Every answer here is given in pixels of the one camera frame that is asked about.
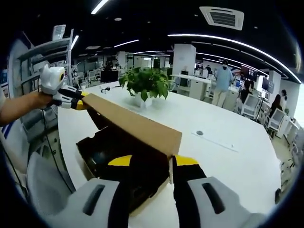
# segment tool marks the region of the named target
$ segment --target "open box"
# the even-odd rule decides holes
[[[134,216],[168,183],[169,159],[178,154],[182,133],[94,94],[83,102],[99,131],[79,141],[78,150],[93,176],[128,183]],[[108,165],[130,155],[129,166]]]

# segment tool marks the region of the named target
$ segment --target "black object inside box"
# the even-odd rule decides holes
[[[169,177],[168,157],[104,117],[92,111],[90,115],[101,130],[93,138],[78,142],[78,150],[95,177],[123,181],[129,186],[131,213],[152,197]],[[108,165],[126,155],[132,155],[129,166]]]

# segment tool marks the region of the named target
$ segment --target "metal shelving unit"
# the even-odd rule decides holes
[[[31,82],[39,79],[40,75],[33,75],[33,68],[35,64],[41,63],[43,61],[49,61],[55,58],[65,57],[66,64],[65,68],[67,68],[68,82],[72,84],[72,59],[71,59],[71,46],[73,41],[73,33],[74,29],[71,30],[70,37],[63,38],[59,40],[50,41],[41,45],[38,45],[26,53],[20,55],[17,60],[20,61],[20,77],[21,77],[21,90],[22,94],[24,94],[24,84],[26,82]],[[23,78],[22,75],[22,62],[28,60],[28,75],[29,77]]]

